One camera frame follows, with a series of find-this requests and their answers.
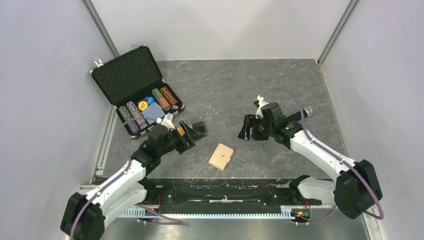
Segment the clear acrylic card box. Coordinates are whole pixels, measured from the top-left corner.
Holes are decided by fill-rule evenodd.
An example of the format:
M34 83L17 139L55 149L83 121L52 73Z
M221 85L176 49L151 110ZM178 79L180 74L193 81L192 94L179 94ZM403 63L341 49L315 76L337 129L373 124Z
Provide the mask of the clear acrylic card box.
M201 116L190 119L181 119L178 121L178 124L183 127L184 130L188 130L189 136L194 141L198 141L209 135L205 119Z

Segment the tan leather card holder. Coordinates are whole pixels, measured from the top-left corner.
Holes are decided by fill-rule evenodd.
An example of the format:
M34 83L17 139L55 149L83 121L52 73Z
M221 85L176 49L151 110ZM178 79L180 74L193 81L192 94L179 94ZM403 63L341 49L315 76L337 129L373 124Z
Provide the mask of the tan leather card holder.
M208 163L223 171L233 156L234 150L222 143L219 143L210 156Z

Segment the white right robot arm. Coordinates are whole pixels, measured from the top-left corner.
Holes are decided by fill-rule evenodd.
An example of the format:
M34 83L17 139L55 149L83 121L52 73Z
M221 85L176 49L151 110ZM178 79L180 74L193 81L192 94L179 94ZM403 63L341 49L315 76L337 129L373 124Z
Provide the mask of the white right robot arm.
M301 175L289 187L289 199L295 204L306 200L318 200L332 204L346 217L355 219L362 214L371 215L369 209L376 206L376 219L383 219L380 200L383 193L374 166L368 160L349 158L332 149L301 124L312 115L312 109L285 116L276 102L254 101L256 112L244 117L238 138L249 141L267 141L272 138L318 166L330 180Z

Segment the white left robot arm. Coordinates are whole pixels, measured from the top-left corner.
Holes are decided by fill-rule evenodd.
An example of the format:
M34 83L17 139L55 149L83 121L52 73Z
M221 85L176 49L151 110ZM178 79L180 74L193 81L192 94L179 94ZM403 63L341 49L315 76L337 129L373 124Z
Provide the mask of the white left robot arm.
M172 151L182 154L207 135L204 121L191 126L180 121L174 126L160 120L119 171L89 192L76 192L68 199L60 230L71 240L99 240L128 208L156 200L156 186L147 176L161 163L162 156Z

